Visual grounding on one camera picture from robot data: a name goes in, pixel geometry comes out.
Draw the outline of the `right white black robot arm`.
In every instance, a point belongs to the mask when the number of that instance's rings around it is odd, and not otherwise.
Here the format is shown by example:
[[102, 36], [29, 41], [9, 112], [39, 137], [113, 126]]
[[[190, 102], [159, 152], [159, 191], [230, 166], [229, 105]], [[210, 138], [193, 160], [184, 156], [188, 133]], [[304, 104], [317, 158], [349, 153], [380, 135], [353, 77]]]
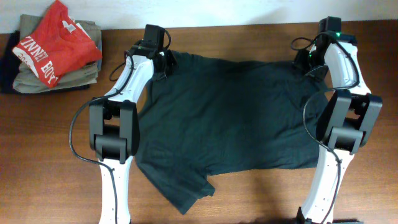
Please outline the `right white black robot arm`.
[[330, 71], [332, 97], [310, 137], [319, 145], [319, 157], [310, 193], [298, 208], [296, 223], [333, 223], [333, 209], [343, 176], [373, 130], [382, 99], [364, 82], [354, 36], [321, 32], [304, 50], [310, 68]]

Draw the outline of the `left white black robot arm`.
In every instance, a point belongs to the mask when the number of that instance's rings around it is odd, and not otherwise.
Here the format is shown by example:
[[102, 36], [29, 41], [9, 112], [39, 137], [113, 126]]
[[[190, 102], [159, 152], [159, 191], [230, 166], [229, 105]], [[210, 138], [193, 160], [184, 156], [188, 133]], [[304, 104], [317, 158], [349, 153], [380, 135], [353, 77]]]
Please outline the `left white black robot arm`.
[[176, 64], [170, 50], [132, 47], [112, 89], [89, 104], [90, 147], [101, 171], [100, 224], [131, 221], [129, 171], [140, 142], [137, 101], [147, 83], [166, 78]]

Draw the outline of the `dark green Nike t-shirt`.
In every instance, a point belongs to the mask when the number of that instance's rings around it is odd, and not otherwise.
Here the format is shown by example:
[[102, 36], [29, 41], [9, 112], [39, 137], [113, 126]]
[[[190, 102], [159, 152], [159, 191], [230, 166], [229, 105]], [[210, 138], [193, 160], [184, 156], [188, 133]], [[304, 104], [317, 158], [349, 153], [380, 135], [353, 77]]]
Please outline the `dark green Nike t-shirt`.
[[324, 82], [286, 61], [174, 55], [173, 73], [147, 84], [136, 164], [181, 214], [214, 194], [210, 175], [316, 166]]

